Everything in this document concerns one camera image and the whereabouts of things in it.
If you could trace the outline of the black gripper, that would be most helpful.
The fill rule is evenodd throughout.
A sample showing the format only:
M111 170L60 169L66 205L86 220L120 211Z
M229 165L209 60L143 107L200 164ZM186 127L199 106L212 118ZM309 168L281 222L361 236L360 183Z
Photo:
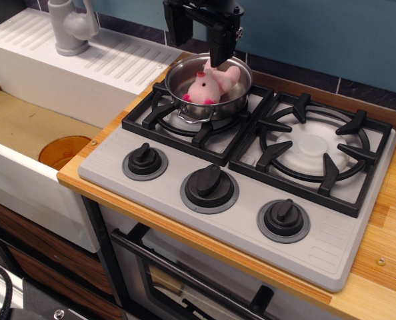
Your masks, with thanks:
M164 1L164 16L173 44L186 44L193 37L193 22L208 28L210 61L218 67L232 58L243 36L240 26L244 9L238 1Z

